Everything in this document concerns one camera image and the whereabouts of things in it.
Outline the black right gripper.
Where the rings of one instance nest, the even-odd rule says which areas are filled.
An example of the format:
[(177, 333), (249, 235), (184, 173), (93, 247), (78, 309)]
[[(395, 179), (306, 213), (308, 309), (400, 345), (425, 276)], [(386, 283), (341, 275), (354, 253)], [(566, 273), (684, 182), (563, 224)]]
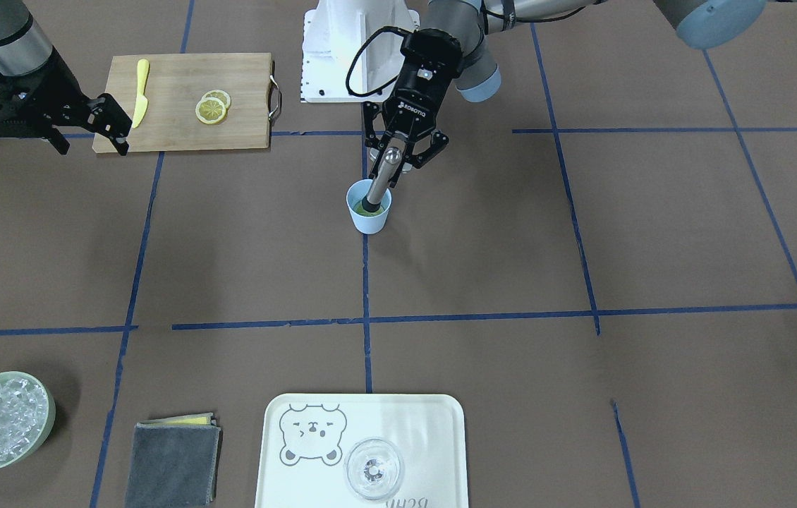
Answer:
[(57, 49), (27, 74), (0, 71), (0, 138), (44, 138), (58, 154), (67, 155), (70, 143), (60, 126), (101, 135), (122, 157), (130, 151), (130, 116), (109, 93), (87, 97)]

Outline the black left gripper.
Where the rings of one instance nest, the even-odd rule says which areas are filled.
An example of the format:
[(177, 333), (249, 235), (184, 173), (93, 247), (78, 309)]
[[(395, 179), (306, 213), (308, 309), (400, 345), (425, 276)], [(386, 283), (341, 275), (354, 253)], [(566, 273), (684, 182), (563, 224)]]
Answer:
[[(447, 147), (449, 138), (435, 125), (448, 87), (460, 76), (463, 63), (460, 42), (434, 28), (405, 36), (401, 55), (404, 61), (389, 98), (362, 105), (364, 145), (378, 151), (370, 170), (382, 170), (389, 148), (401, 153), (390, 188), (395, 188), (402, 174), (424, 167)], [(415, 153), (415, 145), (428, 136), (427, 148)]]

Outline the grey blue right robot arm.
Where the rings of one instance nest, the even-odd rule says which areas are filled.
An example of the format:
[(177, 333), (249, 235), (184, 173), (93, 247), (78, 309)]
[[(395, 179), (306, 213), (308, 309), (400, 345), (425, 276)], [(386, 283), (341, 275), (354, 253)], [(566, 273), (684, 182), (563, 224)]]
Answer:
[(61, 128), (103, 136), (128, 154), (132, 121), (115, 97), (88, 97), (21, 1), (0, 1), (0, 138), (40, 138), (69, 151)]

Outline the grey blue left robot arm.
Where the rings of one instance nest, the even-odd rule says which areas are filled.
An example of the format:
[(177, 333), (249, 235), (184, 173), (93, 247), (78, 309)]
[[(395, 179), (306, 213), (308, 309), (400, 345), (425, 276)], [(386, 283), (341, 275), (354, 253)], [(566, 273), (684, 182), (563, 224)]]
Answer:
[(448, 90), (470, 103), (498, 93), (502, 76), (491, 43), (524, 28), (564, 27), (604, 9), (604, 1), (430, 1), (415, 29), (380, 27), (368, 42), (395, 35), (399, 68), (389, 92), (370, 91), (363, 106), (367, 177), (392, 188), (448, 144), (437, 119)]

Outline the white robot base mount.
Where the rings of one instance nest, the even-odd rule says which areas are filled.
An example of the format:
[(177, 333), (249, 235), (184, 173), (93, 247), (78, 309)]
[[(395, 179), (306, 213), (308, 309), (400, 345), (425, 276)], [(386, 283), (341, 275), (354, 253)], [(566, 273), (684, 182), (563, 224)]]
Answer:
[(405, 1), (319, 1), (304, 14), (300, 99), (305, 103), (383, 101), (401, 70), (401, 36), (383, 26), (414, 32), (420, 16)]

